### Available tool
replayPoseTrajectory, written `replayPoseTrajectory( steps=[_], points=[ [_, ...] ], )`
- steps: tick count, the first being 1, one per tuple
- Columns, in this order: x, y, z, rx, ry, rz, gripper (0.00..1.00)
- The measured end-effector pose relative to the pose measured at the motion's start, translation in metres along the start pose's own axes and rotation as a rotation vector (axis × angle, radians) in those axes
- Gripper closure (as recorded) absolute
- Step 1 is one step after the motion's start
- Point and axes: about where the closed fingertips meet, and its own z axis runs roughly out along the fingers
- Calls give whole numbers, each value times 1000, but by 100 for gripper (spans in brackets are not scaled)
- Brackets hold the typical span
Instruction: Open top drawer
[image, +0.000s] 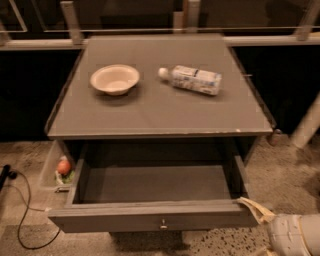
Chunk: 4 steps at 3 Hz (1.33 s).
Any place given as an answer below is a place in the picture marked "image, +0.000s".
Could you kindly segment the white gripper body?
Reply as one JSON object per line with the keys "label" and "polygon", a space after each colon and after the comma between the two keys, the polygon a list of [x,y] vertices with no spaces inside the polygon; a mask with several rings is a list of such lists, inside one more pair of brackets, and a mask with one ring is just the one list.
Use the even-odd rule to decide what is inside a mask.
{"label": "white gripper body", "polygon": [[278,215],[268,224],[272,249],[279,256],[305,256],[299,215]]}

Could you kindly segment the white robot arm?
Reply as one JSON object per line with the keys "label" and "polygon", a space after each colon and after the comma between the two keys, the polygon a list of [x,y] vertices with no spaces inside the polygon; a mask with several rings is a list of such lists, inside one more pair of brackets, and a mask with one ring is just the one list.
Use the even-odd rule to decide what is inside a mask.
{"label": "white robot arm", "polygon": [[320,256],[320,214],[274,214],[268,208],[245,197],[245,205],[259,225],[265,225],[270,241],[266,252],[279,256]]}

